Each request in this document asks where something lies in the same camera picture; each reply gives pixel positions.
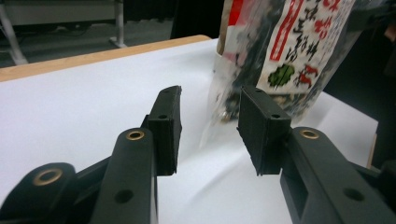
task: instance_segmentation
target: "white tabletop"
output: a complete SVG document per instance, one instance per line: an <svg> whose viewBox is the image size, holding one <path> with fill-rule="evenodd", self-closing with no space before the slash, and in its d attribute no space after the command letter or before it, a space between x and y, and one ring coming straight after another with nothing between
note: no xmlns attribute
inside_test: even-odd
<svg viewBox="0 0 396 224"><path fill-rule="evenodd" d="M64 161L80 171L108 157L158 92L180 85L177 174L159 177L160 223L291 223L279 176L256 176L234 126L216 138L205 131L216 45L209 40L0 82L0 202L37 166ZM322 93L302 124L366 165L375 120Z"/></svg>

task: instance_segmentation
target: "package contents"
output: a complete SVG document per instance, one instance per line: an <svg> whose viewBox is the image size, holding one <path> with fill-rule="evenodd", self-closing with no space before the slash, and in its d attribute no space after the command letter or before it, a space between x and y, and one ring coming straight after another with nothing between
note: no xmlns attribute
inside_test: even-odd
<svg viewBox="0 0 396 224"><path fill-rule="evenodd" d="M316 101L359 37L353 10L382 0L245 0L228 37L209 101L212 120L238 118L242 86L269 94L296 122Z"/></svg>

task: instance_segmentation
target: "clear plastic bag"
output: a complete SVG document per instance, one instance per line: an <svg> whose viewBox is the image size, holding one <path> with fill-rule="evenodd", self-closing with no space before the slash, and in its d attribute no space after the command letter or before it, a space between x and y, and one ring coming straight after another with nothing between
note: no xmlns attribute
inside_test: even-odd
<svg viewBox="0 0 396 224"><path fill-rule="evenodd" d="M212 122L238 118L240 88L246 85L266 91L293 122L302 119L361 33L348 31L349 13L382 2L245 1L221 59L215 63L209 95Z"/></svg>

